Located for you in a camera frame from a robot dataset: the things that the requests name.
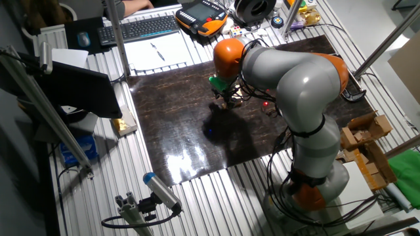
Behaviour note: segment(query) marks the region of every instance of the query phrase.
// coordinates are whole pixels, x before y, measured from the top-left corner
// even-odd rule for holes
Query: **orange controller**
[[[222,28],[228,15],[222,7],[206,0],[196,0],[175,13],[175,18],[192,33],[212,36]]]

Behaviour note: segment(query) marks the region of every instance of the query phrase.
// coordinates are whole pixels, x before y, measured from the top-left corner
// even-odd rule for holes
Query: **small yellow object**
[[[321,20],[321,15],[317,10],[308,10],[301,13],[301,18],[304,19],[304,26],[313,26]]]
[[[112,122],[114,122],[114,126],[116,127],[118,132],[130,128],[130,126],[127,125],[123,119],[114,119],[112,120]]]
[[[120,136],[124,136],[137,130],[137,122],[127,105],[120,107],[123,117],[112,119],[112,123]]]

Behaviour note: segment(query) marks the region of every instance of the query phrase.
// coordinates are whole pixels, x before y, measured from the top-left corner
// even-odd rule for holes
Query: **tape roll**
[[[239,20],[246,24],[261,21],[273,10],[276,0],[235,0]]]

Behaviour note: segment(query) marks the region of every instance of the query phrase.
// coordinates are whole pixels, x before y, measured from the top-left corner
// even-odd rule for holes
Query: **work surface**
[[[179,6],[174,6],[138,12],[123,22],[174,14],[178,9]],[[342,27],[325,0],[318,1],[317,10],[322,15],[320,23]],[[285,12],[287,10],[283,8],[280,11],[280,16],[283,19],[286,19]],[[110,25],[108,21],[104,22],[106,26]],[[250,33],[246,37],[250,39],[263,38],[271,47],[285,44],[285,41],[278,35],[278,31],[272,29],[268,22],[264,22],[261,28],[267,35],[261,37],[256,33]],[[213,59],[213,47],[218,41],[225,38],[223,35],[218,35],[202,41],[193,41],[184,32],[181,34],[188,47],[188,52],[185,53],[190,55],[187,63],[142,71],[138,74],[161,73],[209,62]],[[350,70],[356,70],[364,61],[364,56],[358,52],[346,34],[335,28],[320,26],[298,31],[291,35],[291,41],[319,35],[328,37]],[[36,54],[39,53],[38,48],[43,41],[50,43],[54,48],[66,49],[64,26],[42,29],[41,34],[34,37],[33,41]],[[88,56],[85,67],[107,73],[111,80],[118,79],[122,74],[121,61],[116,48],[112,48],[110,52]],[[394,128],[387,137],[378,141],[383,151],[389,151],[417,134],[407,126],[404,121],[404,113],[394,103],[394,98],[379,80],[365,75],[361,84],[367,90],[367,102],[373,109],[378,110],[379,115],[387,115]],[[127,83],[115,83],[114,88],[118,102],[121,105],[127,104],[129,109],[134,111],[135,107]],[[99,119],[94,137],[100,155],[93,161],[93,179],[88,179],[76,171],[70,171],[65,172],[57,182],[56,178],[64,167],[60,163],[58,152],[55,156],[50,156],[60,234],[136,235],[132,229],[103,228],[100,221],[118,215],[117,205],[114,202],[115,196],[124,196],[128,191],[132,191],[137,200],[150,196],[150,190],[142,182],[143,175],[152,171],[142,135],[142,127],[140,126],[138,132],[118,138],[109,119]],[[267,189],[264,180],[267,160],[267,156],[254,159],[173,185],[170,189],[180,198],[184,212],[179,218],[176,217],[170,222],[151,227],[154,235],[283,235],[281,227],[271,223],[261,207]],[[286,151],[280,152],[274,158],[274,181],[278,182],[286,177],[290,164],[291,161],[287,157]],[[58,194],[58,188],[62,191],[61,196]],[[170,212],[164,206],[157,206],[158,220],[169,215]],[[320,228],[300,230],[297,235],[316,235],[315,232],[318,235],[325,235]]]
[[[277,49],[334,53],[325,36]],[[153,171],[168,185],[268,155],[286,128],[281,117],[262,111],[274,104],[263,107],[257,98],[230,111],[212,111],[208,78],[214,74],[213,62],[206,62],[128,80]],[[352,82],[348,87],[353,89]],[[339,127],[370,112],[365,99],[349,103],[341,97],[325,109]]]

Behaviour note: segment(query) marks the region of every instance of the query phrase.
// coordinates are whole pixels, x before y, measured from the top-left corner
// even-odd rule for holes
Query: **notepad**
[[[150,43],[156,46],[165,60],[162,60]],[[190,54],[185,53],[188,52],[188,49],[179,32],[153,39],[125,43],[124,46],[130,68],[137,71],[158,69],[191,61]]]

